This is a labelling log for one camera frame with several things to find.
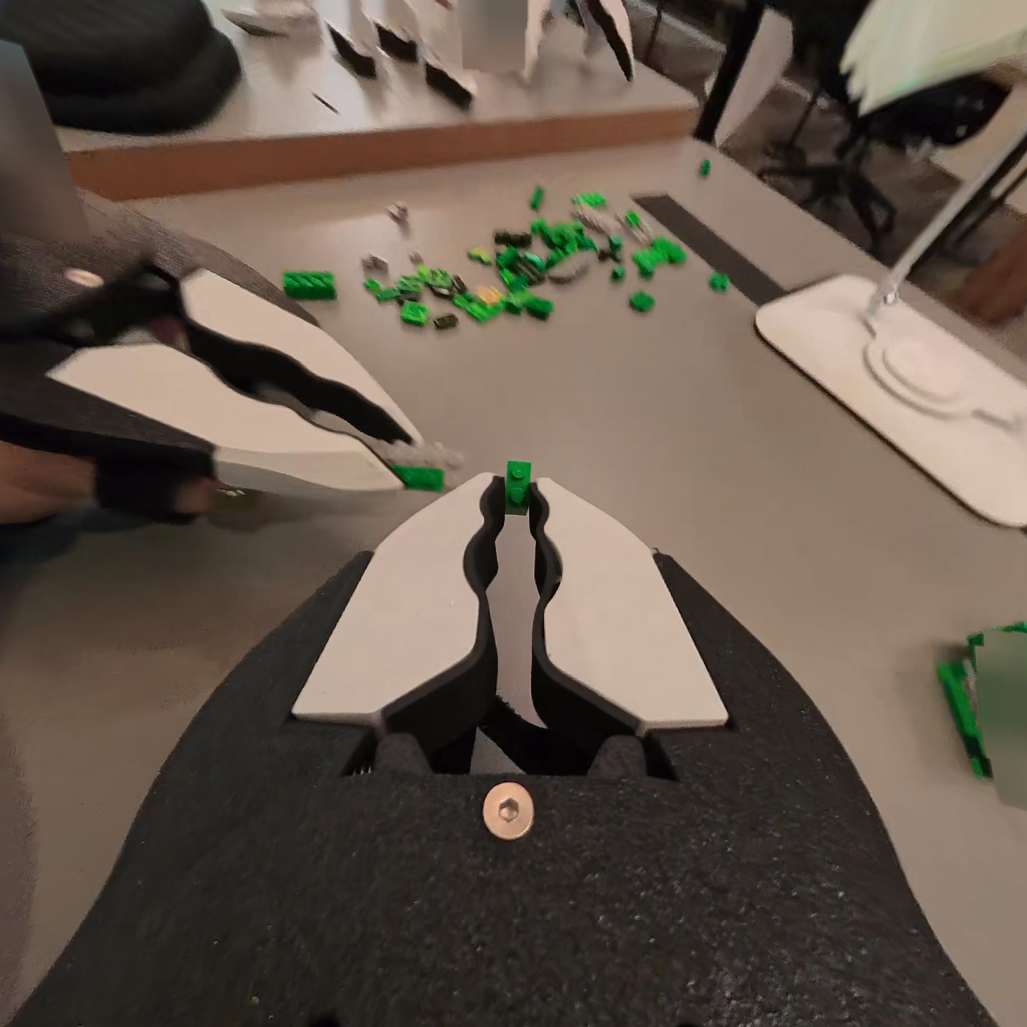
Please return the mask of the grey table with wooden edge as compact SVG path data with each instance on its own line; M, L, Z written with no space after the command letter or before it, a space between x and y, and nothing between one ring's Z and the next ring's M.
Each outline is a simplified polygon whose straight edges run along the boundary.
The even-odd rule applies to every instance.
M376 80L340 64L321 28L309 38L252 38L208 2L242 77L208 122L172 135L58 128L76 183L114 200L205 194L355 174L674 142L700 101L644 66L629 83L609 51L584 58L571 21L546 36L534 77L482 74L461 111L420 69L383 58ZM339 107L335 115L311 96Z

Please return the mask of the green toy set box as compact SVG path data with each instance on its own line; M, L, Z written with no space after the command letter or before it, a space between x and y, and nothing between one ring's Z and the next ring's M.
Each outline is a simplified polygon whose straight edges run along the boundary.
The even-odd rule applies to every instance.
M957 658L936 667L969 767L1000 800L1026 804L1024 622L967 636Z

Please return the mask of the grey desk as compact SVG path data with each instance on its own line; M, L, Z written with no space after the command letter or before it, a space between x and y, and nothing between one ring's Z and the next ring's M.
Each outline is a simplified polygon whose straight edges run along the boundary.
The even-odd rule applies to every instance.
M1025 618L1025 534L938 489L717 295L702 251L591 273L507 316L407 331L358 263L426 261L600 190L673 197L776 286L876 276L703 147L136 200L268 278L333 270L315 317L469 474L528 460L661 557L731 724L649 768L423 771L289 718L349 598L366 516L254 504L96 533L2 606L2 1021L10 1025L1025 1025L1025 812L976 777L933 665Z

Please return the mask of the grey and green brick assembly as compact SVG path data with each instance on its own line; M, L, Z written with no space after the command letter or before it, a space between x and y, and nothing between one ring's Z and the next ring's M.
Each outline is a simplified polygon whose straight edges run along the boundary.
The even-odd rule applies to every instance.
M443 493L463 467L463 454L443 443L388 443L383 459L413 491Z

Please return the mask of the person's left hand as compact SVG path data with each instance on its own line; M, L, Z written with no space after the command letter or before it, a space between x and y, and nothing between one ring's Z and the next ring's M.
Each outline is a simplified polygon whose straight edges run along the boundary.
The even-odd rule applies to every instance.
M97 507L158 523L206 514L223 491L211 478L1 443L1 524L28 525Z

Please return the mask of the white desk lamp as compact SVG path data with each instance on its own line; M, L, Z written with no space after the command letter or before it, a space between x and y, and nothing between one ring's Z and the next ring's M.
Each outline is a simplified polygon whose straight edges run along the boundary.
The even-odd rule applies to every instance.
M1025 54L1024 1L872 2L839 70L862 116ZM983 520L1026 524L1025 384L900 298L1015 145L965 179L880 283L844 274L758 308L779 355Z

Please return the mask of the pile of green toy bricks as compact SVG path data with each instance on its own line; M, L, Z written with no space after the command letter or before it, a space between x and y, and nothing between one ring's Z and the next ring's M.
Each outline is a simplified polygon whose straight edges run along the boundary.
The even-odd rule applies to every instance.
M571 196L568 216L558 220L545 216L546 195L543 186L533 189L529 201L533 219L526 230L495 229L491 248L466 251L472 268L492 272L492 280L472 286L456 270L428 263L414 267L408 259L407 274L389 270L389 275L367 276L362 268L364 291L381 305L396 306L401 322L408 327L432 327L443 332L458 327L462 318L483 326L500 315L527 315L544 324L556 305L542 289L569 287L550 283L546 271L577 252L586 252L596 261L589 272L599 269L611 286L623 286L632 273L639 278L642 287L627 294L627 309L645 315L656 303L649 289L656 274L688 262L684 245L656 231L636 204L617 210L605 193L584 190ZM586 230L571 218L571 212L578 208L604 212L616 221L616 234L604 236ZM483 286L500 289L504 293L502 304L481 305L473 292Z

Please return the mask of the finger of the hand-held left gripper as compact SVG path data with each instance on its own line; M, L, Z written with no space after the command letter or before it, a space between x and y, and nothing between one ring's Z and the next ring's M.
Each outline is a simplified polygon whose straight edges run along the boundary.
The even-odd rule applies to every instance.
M424 438L378 381L321 327L208 269L178 281L190 353L228 385L284 398L381 443Z
M49 379L206 441L223 484L264 493L403 493L358 438L250 398L192 356L158 343L79 350Z

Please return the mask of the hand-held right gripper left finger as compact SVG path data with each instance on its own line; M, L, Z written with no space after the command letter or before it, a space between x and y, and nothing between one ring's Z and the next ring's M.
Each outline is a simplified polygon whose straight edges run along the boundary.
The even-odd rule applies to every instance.
M431 768L466 775L497 697L488 588L503 480L480 473L406 520L367 558L290 713L415 738Z

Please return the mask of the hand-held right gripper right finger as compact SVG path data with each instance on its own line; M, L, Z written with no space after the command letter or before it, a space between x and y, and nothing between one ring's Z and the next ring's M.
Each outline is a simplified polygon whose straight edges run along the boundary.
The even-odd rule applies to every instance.
M716 737L730 716L658 562L619 520L532 482L536 715L584 772L613 738Z

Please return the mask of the black office chair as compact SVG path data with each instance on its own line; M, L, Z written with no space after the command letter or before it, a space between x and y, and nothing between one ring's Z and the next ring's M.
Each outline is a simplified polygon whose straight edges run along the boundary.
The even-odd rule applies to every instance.
M768 146L767 161L757 178L773 185L807 185L804 198L797 201L802 210L846 201L866 232L870 253L878 256L892 232L898 210L865 173L873 149L931 150L966 142L988 126L1006 102L1011 87L984 74L969 75L861 114L847 93L846 80L836 71L819 76L792 135ZM821 99L841 113L846 134L831 160L810 162L799 146L799 136Z

